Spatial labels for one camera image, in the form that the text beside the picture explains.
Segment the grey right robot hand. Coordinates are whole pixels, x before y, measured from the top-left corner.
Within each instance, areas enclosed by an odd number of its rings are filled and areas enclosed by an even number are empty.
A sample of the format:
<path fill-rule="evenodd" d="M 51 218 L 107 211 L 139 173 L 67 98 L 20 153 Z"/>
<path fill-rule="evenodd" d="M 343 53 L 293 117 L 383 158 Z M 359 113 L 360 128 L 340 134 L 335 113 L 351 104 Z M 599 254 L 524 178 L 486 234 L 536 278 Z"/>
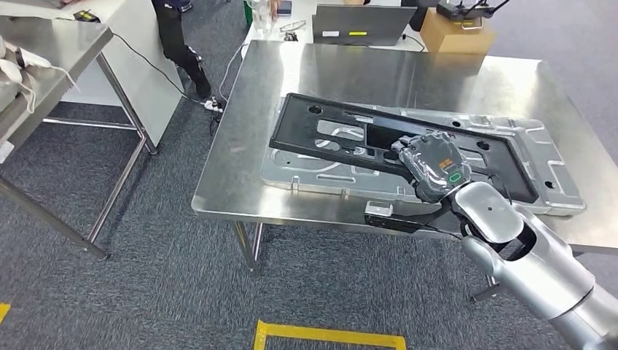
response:
<path fill-rule="evenodd" d="M 472 167 L 443 131 L 402 136 L 391 150 L 411 173 L 415 195 L 425 203 L 438 203 L 472 180 Z"/>

